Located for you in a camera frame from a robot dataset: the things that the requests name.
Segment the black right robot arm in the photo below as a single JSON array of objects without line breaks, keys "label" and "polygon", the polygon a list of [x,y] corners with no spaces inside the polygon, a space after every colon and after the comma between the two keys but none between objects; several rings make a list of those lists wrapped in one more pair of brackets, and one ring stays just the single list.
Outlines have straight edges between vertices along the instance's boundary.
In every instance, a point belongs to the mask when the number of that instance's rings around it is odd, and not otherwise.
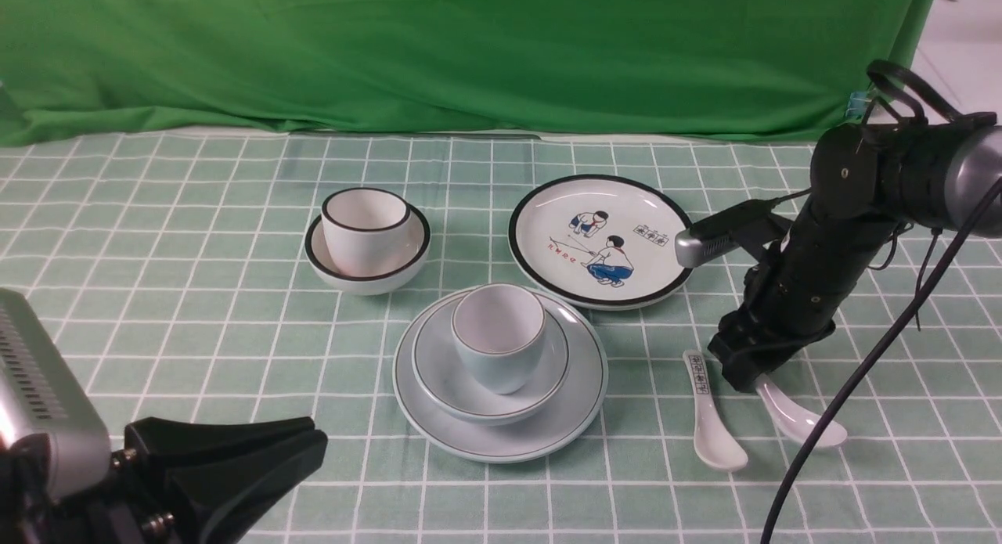
[{"label": "black right robot arm", "polygon": [[999,180],[1000,127],[991,113],[842,124],[817,141],[809,177],[795,220],[742,234],[756,263],[708,346],[741,393],[834,332],[834,314],[896,231],[961,228]]}]

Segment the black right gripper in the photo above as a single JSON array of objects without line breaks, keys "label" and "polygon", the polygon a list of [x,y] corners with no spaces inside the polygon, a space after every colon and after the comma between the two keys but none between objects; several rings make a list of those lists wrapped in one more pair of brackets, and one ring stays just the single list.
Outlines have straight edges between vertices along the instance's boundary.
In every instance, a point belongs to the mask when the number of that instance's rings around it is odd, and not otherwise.
[{"label": "black right gripper", "polygon": [[834,313],[898,228],[894,217],[837,218],[819,200],[806,201],[784,240],[770,245],[740,308],[709,341],[723,379],[752,394],[769,365],[829,337]]}]

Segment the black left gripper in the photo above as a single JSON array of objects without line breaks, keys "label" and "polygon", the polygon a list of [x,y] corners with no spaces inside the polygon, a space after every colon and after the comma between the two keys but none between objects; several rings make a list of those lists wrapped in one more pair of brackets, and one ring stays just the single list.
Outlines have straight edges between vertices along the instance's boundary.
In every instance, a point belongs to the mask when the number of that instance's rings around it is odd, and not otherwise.
[{"label": "black left gripper", "polygon": [[[203,425],[146,418],[124,430],[96,485],[57,499],[41,461],[2,451],[3,543],[236,543],[319,469],[328,436],[311,418]],[[165,474],[154,495],[153,471]]]}]

